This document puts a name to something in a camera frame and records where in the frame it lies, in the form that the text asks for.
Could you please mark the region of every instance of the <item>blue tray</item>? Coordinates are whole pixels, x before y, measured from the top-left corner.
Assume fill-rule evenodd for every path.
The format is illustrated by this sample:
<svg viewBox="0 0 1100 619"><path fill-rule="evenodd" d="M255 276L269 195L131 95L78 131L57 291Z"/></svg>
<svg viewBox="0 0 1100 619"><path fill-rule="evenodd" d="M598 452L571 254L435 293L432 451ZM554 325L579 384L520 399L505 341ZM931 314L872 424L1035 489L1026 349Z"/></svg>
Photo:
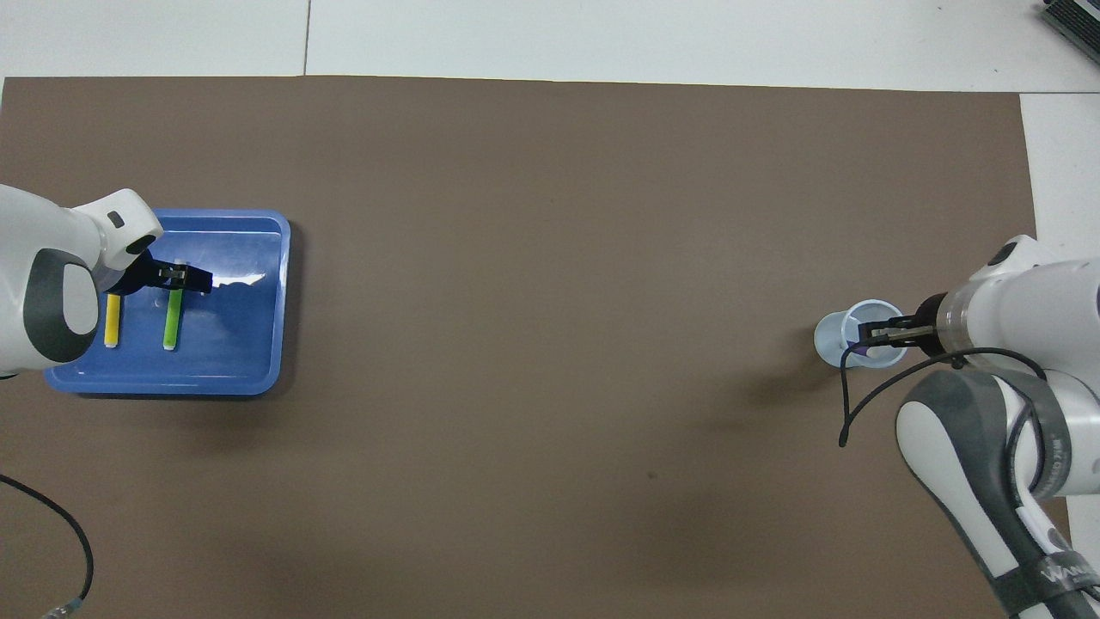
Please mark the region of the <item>blue tray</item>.
<svg viewBox="0 0 1100 619"><path fill-rule="evenodd" d="M119 344L103 346L107 296L91 349L45 373L58 391L160 396L257 396L278 378L283 356L290 224L274 210L156 209L157 259L183 259L215 275L210 294L185 291L175 351L163 347L168 290L122 297Z"/></svg>

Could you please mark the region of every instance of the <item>black strap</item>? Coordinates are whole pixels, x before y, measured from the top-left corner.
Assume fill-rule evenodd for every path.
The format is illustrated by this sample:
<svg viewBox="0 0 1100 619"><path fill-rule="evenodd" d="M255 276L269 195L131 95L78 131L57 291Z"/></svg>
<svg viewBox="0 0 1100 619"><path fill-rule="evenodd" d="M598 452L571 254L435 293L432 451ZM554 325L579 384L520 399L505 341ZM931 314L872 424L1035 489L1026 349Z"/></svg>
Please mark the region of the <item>black strap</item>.
<svg viewBox="0 0 1100 619"><path fill-rule="evenodd" d="M1064 594L1100 585L1100 575L1074 551L1046 555L993 579L993 593L1009 616Z"/></svg>

